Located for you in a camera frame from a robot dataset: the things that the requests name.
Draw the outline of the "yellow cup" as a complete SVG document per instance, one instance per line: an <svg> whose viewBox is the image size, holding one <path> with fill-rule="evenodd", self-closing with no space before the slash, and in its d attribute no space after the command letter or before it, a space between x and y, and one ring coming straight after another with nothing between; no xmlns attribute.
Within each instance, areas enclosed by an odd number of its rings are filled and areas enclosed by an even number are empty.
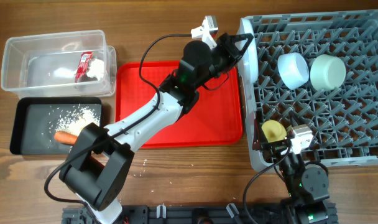
<svg viewBox="0 0 378 224"><path fill-rule="evenodd" d="M261 128L267 142L281 141L287 137L286 129L276 120L268 120L264 122Z"/></svg>

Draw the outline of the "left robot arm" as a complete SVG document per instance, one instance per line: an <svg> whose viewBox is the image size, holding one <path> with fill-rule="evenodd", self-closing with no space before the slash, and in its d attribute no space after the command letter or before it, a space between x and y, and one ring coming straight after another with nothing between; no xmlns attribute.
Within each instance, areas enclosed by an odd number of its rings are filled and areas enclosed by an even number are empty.
<svg viewBox="0 0 378 224"><path fill-rule="evenodd" d="M163 128L188 114L198 89L230 71L250 46L252 34L221 35L214 47L193 40L183 49L178 68L156 87L143 107L103 128L91 123L78 136L66 161L54 173L79 198L95 223L113 223L122 212L117 197L134 154Z"/></svg>

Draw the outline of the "light blue plate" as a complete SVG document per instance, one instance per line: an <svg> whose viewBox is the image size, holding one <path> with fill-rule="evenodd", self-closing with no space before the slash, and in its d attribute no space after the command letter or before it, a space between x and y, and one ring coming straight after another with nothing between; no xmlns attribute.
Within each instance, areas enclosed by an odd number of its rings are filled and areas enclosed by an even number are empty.
<svg viewBox="0 0 378 224"><path fill-rule="evenodd" d="M240 76L242 76L242 80L253 85L258 79L259 66L254 29L248 18L241 18L237 34L250 34L253 37L245 54L238 63L238 70Z"/></svg>

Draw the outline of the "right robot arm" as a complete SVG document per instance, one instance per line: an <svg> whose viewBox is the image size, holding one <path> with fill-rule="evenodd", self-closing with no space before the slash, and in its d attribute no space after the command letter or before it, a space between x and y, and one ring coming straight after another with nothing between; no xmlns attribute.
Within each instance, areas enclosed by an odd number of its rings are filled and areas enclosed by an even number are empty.
<svg viewBox="0 0 378 224"><path fill-rule="evenodd" d="M252 148L268 151L275 162L261 170L251 179L251 185L260 175L275 169L287 188L289 198L281 201L281 207L288 223L322 223L328 220L325 200L328 192L328 169L320 162L305 162L301 151L308 149L313 132L294 112L289 112L291 127L282 139L269 142L258 120L254 121Z"/></svg>

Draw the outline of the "red snack wrapper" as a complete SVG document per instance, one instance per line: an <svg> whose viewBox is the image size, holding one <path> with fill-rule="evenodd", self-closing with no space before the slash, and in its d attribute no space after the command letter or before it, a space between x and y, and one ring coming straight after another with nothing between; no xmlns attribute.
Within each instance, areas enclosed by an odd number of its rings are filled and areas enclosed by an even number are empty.
<svg viewBox="0 0 378 224"><path fill-rule="evenodd" d="M92 57L92 52L83 52L81 54L78 68L76 70L75 83L78 83L79 79L86 74Z"/></svg>

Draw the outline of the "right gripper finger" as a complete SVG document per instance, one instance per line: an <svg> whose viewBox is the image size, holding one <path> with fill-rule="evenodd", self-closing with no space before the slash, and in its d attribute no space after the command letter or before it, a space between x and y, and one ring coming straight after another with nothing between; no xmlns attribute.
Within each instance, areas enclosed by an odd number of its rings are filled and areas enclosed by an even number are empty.
<svg viewBox="0 0 378 224"><path fill-rule="evenodd" d="M298 116L294 113L294 111L289 111L289 120L291 127L296 127L301 125L301 121L299 120Z"/></svg>
<svg viewBox="0 0 378 224"><path fill-rule="evenodd" d="M253 137L253 143L252 148L253 149L264 149L265 144L265 135L262 130L262 126L260 125L262 113L257 110L255 113L255 119L254 119L254 137Z"/></svg>

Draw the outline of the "mint green bowl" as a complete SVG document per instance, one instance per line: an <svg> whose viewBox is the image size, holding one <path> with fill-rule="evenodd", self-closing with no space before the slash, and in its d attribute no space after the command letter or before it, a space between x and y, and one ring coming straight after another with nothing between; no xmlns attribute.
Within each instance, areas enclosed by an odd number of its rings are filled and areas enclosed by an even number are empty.
<svg viewBox="0 0 378 224"><path fill-rule="evenodd" d="M319 55L311 65L310 81L316 91L334 90L344 83L345 78L346 66L338 57Z"/></svg>

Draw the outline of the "white tissue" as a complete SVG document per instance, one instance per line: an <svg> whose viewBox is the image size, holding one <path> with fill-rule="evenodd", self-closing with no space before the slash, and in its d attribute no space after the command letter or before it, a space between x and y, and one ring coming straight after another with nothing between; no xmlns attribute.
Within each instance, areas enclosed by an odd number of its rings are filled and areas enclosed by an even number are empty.
<svg viewBox="0 0 378 224"><path fill-rule="evenodd" d="M85 75L88 78L101 80L104 77L104 61L98 58L92 59Z"/></svg>

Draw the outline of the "orange carrot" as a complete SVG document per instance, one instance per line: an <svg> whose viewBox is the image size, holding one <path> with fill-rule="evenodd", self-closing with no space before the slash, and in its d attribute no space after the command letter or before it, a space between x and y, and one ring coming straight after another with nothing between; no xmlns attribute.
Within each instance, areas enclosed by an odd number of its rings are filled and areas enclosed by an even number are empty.
<svg viewBox="0 0 378 224"><path fill-rule="evenodd" d="M66 131L57 131L54 134L54 140L67 145L74 145L76 143L77 138L77 136L70 134Z"/></svg>

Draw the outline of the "light blue small bowl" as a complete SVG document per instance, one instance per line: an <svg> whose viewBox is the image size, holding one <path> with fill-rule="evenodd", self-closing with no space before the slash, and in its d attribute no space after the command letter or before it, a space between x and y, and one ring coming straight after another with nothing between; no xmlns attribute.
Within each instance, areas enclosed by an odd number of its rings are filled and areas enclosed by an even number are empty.
<svg viewBox="0 0 378 224"><path fill-rule="evenodd" d="M308 64L300 53L280 55L277 66L280 78L290 90L297 89L309 81Z"/></svg>

